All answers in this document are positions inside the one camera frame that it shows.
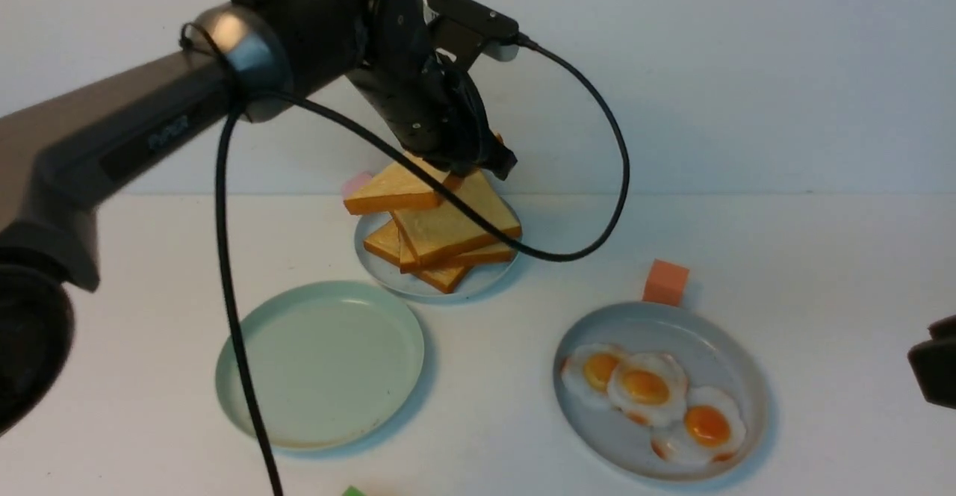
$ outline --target fried egg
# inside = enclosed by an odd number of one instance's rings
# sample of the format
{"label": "fried egg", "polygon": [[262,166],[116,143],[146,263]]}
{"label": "fried egg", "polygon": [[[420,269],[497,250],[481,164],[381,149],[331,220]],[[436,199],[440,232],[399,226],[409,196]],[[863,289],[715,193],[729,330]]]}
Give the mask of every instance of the fried egg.
{"label": "fried egg", "polygon": [[591,343],[574,349],[561,364],[561,381],[575,397],[595,410],[611,410],[607,384],[622,359],[624,349],[605,343]]}
{"label": "fried egg", "polygon": [[745,437],[747,427],[733,397],[702,386],[687,394],[683,422],[651,433],[651,448],[665,461],[704,466],[730,461]]}
{"label": "fried egg", "polygon": [[607,397],[631,421],[663,427],[686,411],[687,375],[667,353],[637,353],[621,360]]}

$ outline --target bread slice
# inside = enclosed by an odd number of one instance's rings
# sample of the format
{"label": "bread slice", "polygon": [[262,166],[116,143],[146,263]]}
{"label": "bread slice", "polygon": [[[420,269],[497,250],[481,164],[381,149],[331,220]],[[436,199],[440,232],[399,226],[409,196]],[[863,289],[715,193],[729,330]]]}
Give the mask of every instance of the bread slice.
{"label": "bread slice", "polygon": [[[462,177],[437,170],[418,156],[406,152],[406,158],[413,161],[428,175],[450,190],[462,185]],[[430,186],[414,176],[402,164],[392,162],[379,175],[365,186],[360,187],[345,199],[345,208],[351,214],[375,214],[390,210],[410,209],[427,210],[440,206],[444,201]]]}
{"label": "bread slice", "polygon": [[[466,176],[455,194],[509,237],[521,236],[521,223],[494,192],[481,170]],[[497,240],[448,202],[431,210],[395,210],[392,217],[422,268],[489,247]]]}
{"label": "bread slice", "polygon": [[[382,225],[362,241],[366,251],[396,267],[399,265],[400,244],[399,228],[394,221]],[[471,272],[471,267],[443,267],[434,270],[418,270],[413,274],[421,281],[437,288],[438,291],[450,294],[458,288],[458,284],[461,284],[468,272]]]}
{"label": "bread slice", "polygon": [[[404,236],[400,237],[399,248],[399,270],[403,274],[414,272],[421,269],[418,258],[412,252],[409,243]],[[468,251],[462,254],[454,255],[441,261],[440,267],[477,267],[479,264],[498,264],[498,262],[510,262],[515,258],[515,251],[508,245],[495,243],[489,247]]]}

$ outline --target egg white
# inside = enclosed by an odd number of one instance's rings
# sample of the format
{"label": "egg white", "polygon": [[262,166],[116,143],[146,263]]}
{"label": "egg white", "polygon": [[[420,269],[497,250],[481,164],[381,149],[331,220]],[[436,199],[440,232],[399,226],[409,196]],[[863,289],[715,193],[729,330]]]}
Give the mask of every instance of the egg white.
{"label": "egg white", "polygon": [[730,425],[730,438],[716,447],[704,447],[687,432],[681,420],[670,427],[651,432],[651,447],[656,455],[669,462],[686,466],[705,466],[711,462],[727,461],[744,444],[747,426],[740,417],[740,409],[726,391],[709,386],[691,388],[687,394],[687,408],[710,405],[720,411]]}
{"label": "egg white", "polygon": [[[628,371],[634,370],[659,376],[670,394],[667,401],[663,404],[635,402],[621,381]],[[607,397],[612,405],[621,409],[632,421],[650,427],[665,427],[672,421],[683,418],[683,413],[687,410],[686,394],[687,375],[677,360],[668,353],[631,354],[618,364],[607,386]]]}
{"label": "egg white", "polygon": [[585,406],[595,410],[611,410],[611,402],[607,400],[607,393],[594,390],[584,377],[584,364],[595,354],[610,354],[618,360],[625,359],[627,353],[621,347],[607,343],[591,343],[574,349],[561,366],[561,381],[568,391],[578,398]]}

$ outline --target robotic arm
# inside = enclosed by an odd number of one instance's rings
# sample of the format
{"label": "robotic arm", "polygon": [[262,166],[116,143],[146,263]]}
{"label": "robotic arm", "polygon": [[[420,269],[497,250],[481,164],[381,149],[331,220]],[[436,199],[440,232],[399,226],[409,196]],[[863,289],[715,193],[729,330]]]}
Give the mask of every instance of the robotic arm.
{"label": "robotic arm", "polygon": [[[61,287],[99,284],[96,207],[256,90],[305,97],[341,76],[404,149],[499,179],[515,155],[488,127],[468,67],[507,61],[518,25],[471,0],[230,0],[184,26],[179,52],[0,119],[0,434],[66,359]],[[250,102],[269,121],[283,101]]]}

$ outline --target plate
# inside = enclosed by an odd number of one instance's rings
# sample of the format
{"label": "plate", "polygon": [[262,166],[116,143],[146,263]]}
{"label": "plate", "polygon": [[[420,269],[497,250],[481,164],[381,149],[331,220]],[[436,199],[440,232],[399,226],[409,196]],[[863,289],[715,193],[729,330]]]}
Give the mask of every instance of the plate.
{"label": "plate", "polygon": [[[243,319],[252,383],[273,447],[314,451],[383,425],[409,398],[424,361],[418,319],[361,282],[318,282],[269,299]],[[254,435],[232,342],[216,364],[226,417]]]}
{"label": "plate", "polygon": [[508,274],[509,270],[512,269],[513,265],[515,265],[515,262],[521,257],[521,255],[518,254],[515,255],[515,258],[513,258],[511,262],[481,264],[479,267],[472,269],[471,272],[468,272],[468,275],[465,276],[461,284],[458,285],[455,292],[444,294],[412,274],[403,274],[395,265],[365,250],[362,241],[378,230],[379,227],[388,223],[391,218],[390,214],[382,213],[366,214],[366,216],[358,219],[355,236],[356,255],[359,256],[358,261],[361,262],[362,267],[368,271],[375,281],[379,282],[383,288],[387,288],[389,291],[404,298],[428,302],[435,300],[457,300],[475,296],[483,291],[487,291],[492,285],[501,281],[501,279]]}
{"label": "plate", "polygon": [[[613,343],[631,353],[673,354],[691,387],[716,386],[732,395],[747,426],[744,444],[730,461],[705,468],[663,461],[651,450],[648,429],[618,411],[588,409],[565,388],[561,363],[575,347],[586,343]],[[575,323],[557,347],[553,383],[562,413],[585,444],[618,468],[663,482],[704,481],[737,468],[754,454],[769,424],[767,383],[750,354],[713,323],[660,303],[618,303]]]}

